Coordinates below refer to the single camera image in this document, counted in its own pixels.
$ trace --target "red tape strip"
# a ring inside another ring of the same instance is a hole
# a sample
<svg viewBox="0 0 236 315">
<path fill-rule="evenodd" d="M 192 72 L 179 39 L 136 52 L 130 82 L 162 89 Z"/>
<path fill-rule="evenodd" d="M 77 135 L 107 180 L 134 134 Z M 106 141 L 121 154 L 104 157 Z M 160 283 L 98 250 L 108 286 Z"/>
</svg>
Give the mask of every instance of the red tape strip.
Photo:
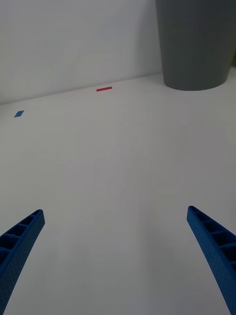
<svg viewBox="0 0 236 315">
<path fill-rule="evenodd" d="M 101 92 L 101 91 L 105 91 L 105 90 L 111 90 L 111 89 L 112 89 L 112 87 L 97 89 L 97 92 Z"/>
</svg>

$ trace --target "blue square tile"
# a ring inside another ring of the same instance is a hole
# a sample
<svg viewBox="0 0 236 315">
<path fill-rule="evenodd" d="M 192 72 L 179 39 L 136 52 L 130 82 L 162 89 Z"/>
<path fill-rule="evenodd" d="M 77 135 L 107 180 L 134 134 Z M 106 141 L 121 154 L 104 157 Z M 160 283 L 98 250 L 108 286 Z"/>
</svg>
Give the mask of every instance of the blue square tile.
<svg viewBox="0 0 236 315">
<path fill-rule="evenodd" d="M 21 117 L 23 112 L 24 112 L 24 110 L 20 110 L 19 112 L 16 113 L 15 117 Z"/>
</svg>

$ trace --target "gray bin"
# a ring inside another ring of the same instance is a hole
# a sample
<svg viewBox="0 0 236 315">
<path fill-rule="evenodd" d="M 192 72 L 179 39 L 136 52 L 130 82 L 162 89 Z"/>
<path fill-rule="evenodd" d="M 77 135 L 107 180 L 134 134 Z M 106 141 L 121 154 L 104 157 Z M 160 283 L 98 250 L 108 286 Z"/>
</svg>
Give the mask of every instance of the gray bin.
<svg viewBox="0 0 236 315">
<path fill-rule="evenodd" d="M 156 0 L 164 82 L 205 90 L 227 79 L 236 50 L 236 0 Z"/>
</svg>

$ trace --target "blue plastic lattice arm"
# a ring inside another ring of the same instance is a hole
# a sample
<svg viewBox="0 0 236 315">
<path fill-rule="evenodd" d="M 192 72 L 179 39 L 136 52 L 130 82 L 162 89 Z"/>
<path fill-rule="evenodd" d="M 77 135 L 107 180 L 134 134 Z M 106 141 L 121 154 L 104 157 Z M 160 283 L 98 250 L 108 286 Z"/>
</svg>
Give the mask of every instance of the blue plastic lattice arm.
<svg viewBox="0 0 236 315">
<path fill-rule="evenodd" d="M 236 315 L 236 236 L 197 208 L 187 221 L 206 257 L 232 315 Z"/>
<path fill-rule="evenodd" d="M 0 315 L 44 224 L 43 211 L 37 210 L 0 236 Z"/>
</svg>

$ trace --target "white wall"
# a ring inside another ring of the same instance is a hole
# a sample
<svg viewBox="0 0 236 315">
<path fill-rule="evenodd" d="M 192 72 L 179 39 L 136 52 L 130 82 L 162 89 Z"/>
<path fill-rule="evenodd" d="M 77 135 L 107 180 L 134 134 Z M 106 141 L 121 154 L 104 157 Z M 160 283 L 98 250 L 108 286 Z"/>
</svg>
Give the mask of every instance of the white wall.
<svg viewBox="0 0 236 315">
<path fill-rule="evenodd" d="M 3 0 L 0 103 L 161 70 L 155 0 Z"/>
</svg>

